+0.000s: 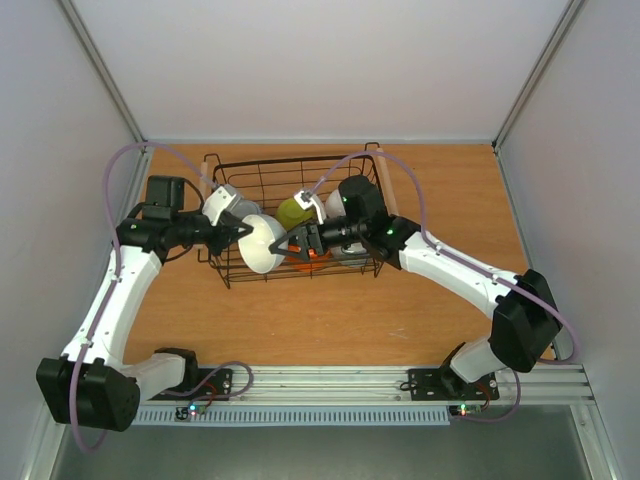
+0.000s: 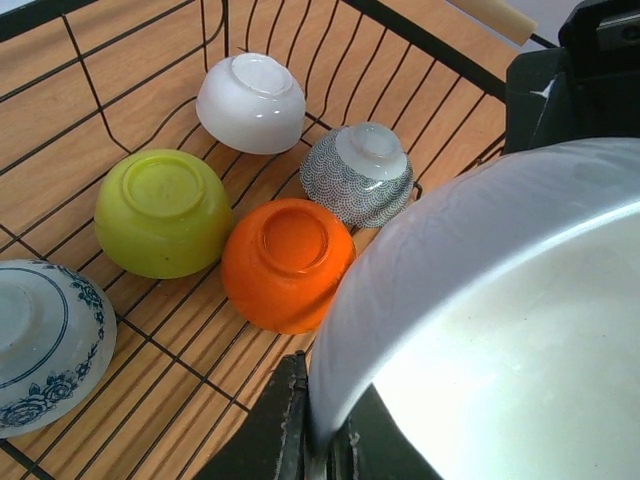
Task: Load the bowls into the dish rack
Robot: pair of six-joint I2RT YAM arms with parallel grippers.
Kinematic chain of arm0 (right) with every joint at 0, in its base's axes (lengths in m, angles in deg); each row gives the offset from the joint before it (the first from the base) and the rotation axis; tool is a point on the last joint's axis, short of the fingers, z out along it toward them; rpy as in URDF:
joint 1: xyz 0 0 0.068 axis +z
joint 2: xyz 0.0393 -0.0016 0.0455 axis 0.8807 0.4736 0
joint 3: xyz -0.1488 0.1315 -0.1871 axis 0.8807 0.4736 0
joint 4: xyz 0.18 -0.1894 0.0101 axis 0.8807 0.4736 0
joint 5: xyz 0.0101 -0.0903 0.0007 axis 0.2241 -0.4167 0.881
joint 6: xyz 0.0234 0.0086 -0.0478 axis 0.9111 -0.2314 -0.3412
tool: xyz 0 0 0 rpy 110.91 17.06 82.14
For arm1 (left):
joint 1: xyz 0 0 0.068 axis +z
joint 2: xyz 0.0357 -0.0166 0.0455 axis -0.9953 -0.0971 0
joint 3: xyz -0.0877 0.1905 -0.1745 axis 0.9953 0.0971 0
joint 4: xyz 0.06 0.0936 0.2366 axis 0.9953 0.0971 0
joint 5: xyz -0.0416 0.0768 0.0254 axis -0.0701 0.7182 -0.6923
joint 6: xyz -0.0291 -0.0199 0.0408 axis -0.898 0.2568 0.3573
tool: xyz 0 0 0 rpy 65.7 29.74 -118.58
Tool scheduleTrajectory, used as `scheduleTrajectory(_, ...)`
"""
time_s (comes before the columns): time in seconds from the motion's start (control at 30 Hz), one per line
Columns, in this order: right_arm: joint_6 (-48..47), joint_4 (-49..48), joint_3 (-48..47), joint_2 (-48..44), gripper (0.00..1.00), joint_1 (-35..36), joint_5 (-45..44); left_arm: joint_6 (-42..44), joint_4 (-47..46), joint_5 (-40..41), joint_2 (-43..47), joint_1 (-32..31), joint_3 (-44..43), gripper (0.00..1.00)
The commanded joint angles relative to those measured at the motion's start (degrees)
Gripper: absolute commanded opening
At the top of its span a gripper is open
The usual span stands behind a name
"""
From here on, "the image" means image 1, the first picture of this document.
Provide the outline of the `orange rimmed stack bowl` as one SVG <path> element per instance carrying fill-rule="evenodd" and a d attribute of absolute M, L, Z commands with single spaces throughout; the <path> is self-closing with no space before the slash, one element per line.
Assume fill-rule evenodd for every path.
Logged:
<path fill-rule="evenodd" d="M 311 273 L 327 268 L 332 260 L 332 253 L 328 251 L 319 255 L 315 250 L 310 249 L 308 261 L 293 256 L 288 256 L 286 260 L 296 271 Z"/>

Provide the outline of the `white bottom stack bowl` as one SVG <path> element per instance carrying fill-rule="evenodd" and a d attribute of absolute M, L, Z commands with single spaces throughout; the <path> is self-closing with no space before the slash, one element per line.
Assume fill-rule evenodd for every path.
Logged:
<path fill-rule="evenodd" d="M 266 274 L 279 267 L 285 256 L 272 253 L 269 247 L 286 233 L 284 227 L 266 214 L 250 214 L 242 222 L 252 228 L 250 234 L 238 240 L 239 252 L 246 266 L 257 274 Z"/>

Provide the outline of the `blue patterned plate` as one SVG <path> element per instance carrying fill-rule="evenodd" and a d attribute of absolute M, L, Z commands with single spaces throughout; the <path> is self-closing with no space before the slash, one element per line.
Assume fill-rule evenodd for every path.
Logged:
<path fill-rule="evenodd" d="M 241 199 L 231 209 L 231 213 L 239 219 L 244 219 L 248 215 L 261 214 L 262 210 L 256 202 Z"/>

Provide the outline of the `lime green bowl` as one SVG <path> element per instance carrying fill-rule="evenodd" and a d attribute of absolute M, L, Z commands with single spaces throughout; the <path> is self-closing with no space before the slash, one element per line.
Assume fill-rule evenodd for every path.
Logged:
<path fill-rule="evenodd" d="M 288 198 L 281 202 L 275 213 L 275 219 L 286 232 L 315 218 L 313 210 L 303 210 L 294 198 Z"/>

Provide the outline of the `plain white bowl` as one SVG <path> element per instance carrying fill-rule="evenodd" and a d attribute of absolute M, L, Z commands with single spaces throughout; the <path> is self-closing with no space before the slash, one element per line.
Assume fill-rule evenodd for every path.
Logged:
<path fill-rule="evenodd" d="M 328 218 L 342 217 L 346 215 L 343 198 L 338 189 L 333 190 L 326 199 L 325 211 Z"/>

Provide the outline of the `dotted patterned white bowl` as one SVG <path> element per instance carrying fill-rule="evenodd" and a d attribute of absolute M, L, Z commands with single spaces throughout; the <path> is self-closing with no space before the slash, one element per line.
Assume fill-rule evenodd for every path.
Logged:
<path fill-rule="evenodd" d="M 369 260 L 369 254 L 361 243 L 332 247 L 330 251 L 339 264 L 350 268 L 365 267 Z"/>

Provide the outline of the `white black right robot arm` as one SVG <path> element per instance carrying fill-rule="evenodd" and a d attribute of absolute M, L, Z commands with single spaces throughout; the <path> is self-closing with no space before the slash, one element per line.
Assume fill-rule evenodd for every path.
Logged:
<path fill-rule="evenodd" d="M 294 240 L 296 258 L 307 260 L 312 251 L 359 243 L 377 261 L 427 278 L 480 310 L 491 322 L 489 335 L 457 346 L 437 370 L 437 385 L 448 399 L 504 368 L 533 369 L 561 330 L 543 275 L 532 269 L 517 275 L 450 248 L 420 224 L 390 213 L 379 189 L 362 175 L 343 180 L 338 197 L 343 215 L 303 223 L 277 238 L 270 251 L 281 253 Z"/>

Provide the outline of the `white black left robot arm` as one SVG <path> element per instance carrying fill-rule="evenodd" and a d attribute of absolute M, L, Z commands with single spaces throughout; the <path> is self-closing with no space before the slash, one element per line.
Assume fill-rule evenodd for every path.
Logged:
<path fill-rule="evenodd" d="M 36 381 L 53 419 L 111 431 L 126 430 L 141 402 L 159 395 L 193 399 L 207 385 L 191 350 L 165 347 L 135 365 L 124 350 L 142 301 L 171 250 L 203 245 L 220 253 L 250 226 L 233 214 L 242 195 L 225 184 L 184 208 L 190 181 L 153 175 L 145 198 L 116 228 L 116 245 L 102 284 L 73 339 L 57 358 L 43 359 Z"/>

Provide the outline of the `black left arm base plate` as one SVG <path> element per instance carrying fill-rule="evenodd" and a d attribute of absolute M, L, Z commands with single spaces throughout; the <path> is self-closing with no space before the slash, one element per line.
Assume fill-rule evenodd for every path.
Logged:
<path fill-rule="evenodd" d="M 173 387 L 171 393 L 161 392 L 151 398 L 152 401 L 200 401 L 203 398 L 214 396 L 224 396 L 231 393 L 233 386 L 233 370 L 224 368 L 215 375 L 210 375 L 212 368 L 200 368 L 196 378 L 196 384 L 199 385 L 203 380 L 205 382 L 194 392 L 185 395 L 186 390 L 179 390 Z"/>

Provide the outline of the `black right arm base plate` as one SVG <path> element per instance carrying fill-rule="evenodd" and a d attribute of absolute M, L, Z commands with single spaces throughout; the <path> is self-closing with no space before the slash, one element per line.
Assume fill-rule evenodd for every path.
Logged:
<path fill-rule="evenodd" d="M 413 401 L 494 401 L 500 398 L 494 374 L 466 383 L 453 373 L 440 368 L 411 368 L 404 387 Z"/>

